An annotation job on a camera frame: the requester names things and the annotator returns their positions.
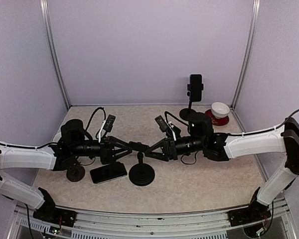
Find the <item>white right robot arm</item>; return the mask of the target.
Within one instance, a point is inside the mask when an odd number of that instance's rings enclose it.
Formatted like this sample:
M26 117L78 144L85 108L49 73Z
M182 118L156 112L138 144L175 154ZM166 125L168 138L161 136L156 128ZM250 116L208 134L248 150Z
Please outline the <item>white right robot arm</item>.
M215 133L208 115L193 113L188 117L189 136L184 137L176 135L171 124L166 123L161 116L155 120L168 137L145 151L150 158L169 161L176 160L179 155L202 151L205 158L221 162L252 154L286 154L286 162L254 192L248 207L229 211L232 226L269 218L272 215L269 205L299 176L299 124L292 117L272 128L229 134Z

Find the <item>black round-base pole stand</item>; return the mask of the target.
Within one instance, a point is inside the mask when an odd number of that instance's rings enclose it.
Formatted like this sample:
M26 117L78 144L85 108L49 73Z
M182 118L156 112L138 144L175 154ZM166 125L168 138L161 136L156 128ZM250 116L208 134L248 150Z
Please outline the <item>black round-base pole stand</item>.
M187 96L189 97L188 107L182 109L182 110L179 112L179 116L180 116L180 118L183 119L183 120L185 120L185 121L188 120L188 117L189 117L190 114L193 114L193 113L196 112L195 110L193 110L193 109L191 108L193 102L190 101L190 91L189 91L189 90L190 90L190 86L189 86L189 84L188 84L188 85L187 85Z

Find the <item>blue-edged black smartphone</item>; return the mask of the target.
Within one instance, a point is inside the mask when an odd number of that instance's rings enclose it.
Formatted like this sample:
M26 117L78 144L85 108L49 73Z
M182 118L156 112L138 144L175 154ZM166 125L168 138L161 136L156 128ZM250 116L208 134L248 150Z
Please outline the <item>blue-edged black smartphone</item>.
M192 74L189 79L190 86L190 101L191 102L199 102L202 100L202 91L203 91L203 83L202 83L202 75L200 74Z

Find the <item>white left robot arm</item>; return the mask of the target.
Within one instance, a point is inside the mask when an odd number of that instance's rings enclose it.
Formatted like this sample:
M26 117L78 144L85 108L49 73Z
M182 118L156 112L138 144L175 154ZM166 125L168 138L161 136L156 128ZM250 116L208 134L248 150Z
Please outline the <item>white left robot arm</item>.
M0 142L0 194L34 208L33 216L46 222L63 218L50 194L33 188L5 173L7 168L34 168L66 171L71 182L80 181L85 169L79 157L100 158L103 164L116 162L130 154L129 144L113 136L93 139L80 119L71 119L61 127L57 142L42 146L11 145Z

